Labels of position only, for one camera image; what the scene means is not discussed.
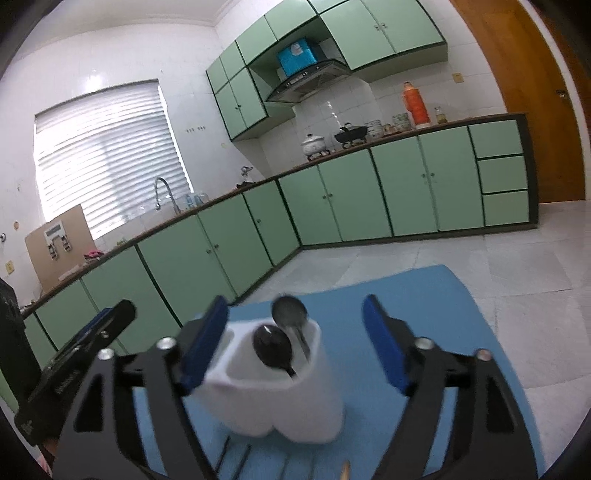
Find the person left hand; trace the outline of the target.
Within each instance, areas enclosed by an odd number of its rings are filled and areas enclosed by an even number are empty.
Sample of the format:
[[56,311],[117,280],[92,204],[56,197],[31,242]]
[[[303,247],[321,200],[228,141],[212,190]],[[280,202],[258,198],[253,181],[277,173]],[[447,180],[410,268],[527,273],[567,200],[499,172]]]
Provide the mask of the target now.
[[49,467],[53,467],[58,447],[58,440],[55,438],[47,438],[43,440],[39,445],[39,451],[42,454],[45,463]]

